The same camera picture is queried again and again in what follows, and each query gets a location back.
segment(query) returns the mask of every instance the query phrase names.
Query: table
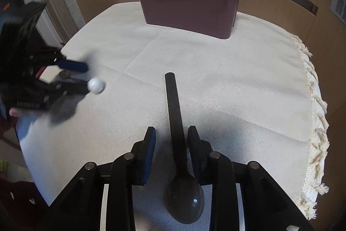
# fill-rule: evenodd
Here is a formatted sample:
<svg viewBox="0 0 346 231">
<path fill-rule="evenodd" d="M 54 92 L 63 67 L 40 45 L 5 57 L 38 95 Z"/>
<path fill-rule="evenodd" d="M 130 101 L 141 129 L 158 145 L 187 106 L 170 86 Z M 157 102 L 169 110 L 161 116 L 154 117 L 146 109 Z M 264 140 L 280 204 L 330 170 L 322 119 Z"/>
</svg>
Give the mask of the table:
<svg viewBox="0 0 346 231">
<path fill-rule="evenodd" d="M 242 13 L 227 40 L 147 25 L 133 2 L 95 17 L 62 53 L 89 64 L 80 78 L 96 76 L 107 85 L 100 95 L 63 100 L 18 122 L 24 158 L 48 204 L 84 163 L 113 161 L 154 126 L 151 176 L 133 189 L 137 230 L 209 229 L 211 187 L 203 187 L 205 210 L 191 225 L 173 220 L 163 205 L 175 174 L 164 75 L 174 72 L 185 133 L 196 125 L 232 161 L 258 161 L 307 218 L 315 216 L 317 193 L 327 191 L 321 178 L 328 123 L 310 54 L 298 37 Z M 42 79 L 58 72 L 48 67 Z"/>
</svg>

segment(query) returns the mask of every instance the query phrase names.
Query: spoon handle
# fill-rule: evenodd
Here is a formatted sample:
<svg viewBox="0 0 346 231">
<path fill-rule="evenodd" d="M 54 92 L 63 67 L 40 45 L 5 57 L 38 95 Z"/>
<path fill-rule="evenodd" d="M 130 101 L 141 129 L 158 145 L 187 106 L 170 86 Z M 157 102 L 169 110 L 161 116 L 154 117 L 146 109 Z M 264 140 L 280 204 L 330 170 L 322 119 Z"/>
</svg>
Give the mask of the spoon handle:
<svg viewBox="0 0 346 231">
<path fill-rule="evenodd" d="M 188 173 L 186 144 L 174 73 L 167 73 L 165 79 L 174 162 L 176 165 L 177 175 L 183 175 Z"/>
</svg>

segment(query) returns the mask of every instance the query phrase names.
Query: white ball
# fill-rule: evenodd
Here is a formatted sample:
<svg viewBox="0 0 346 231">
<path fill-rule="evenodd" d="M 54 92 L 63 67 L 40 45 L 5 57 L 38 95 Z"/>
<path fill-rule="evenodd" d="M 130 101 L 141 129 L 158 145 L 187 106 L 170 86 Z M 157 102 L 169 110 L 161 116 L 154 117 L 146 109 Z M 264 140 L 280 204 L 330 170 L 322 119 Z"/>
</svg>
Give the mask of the white ball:
<svg viewBox="0 0 346 231">
<path fill-rule="evenodd" d="M 101 93 L 106 86 L 106 83 L 98 78 L 92 78 L 88 82 L 88 89 L 89 91 L 99 94 Z"/>
</svg>

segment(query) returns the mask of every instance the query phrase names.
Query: purple storage bin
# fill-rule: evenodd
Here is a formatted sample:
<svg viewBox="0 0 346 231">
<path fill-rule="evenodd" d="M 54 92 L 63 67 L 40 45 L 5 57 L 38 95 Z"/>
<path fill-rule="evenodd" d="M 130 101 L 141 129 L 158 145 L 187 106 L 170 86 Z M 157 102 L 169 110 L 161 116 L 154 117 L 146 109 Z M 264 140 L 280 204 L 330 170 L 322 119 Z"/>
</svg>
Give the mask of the purple storage bin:
<svg viewBox="0 0 346 231">
<path fill-rule="evenodd" d="M 147 24 L 219 39 L 231 35 L 239 0 L 141 0 Z"/>
</svg>

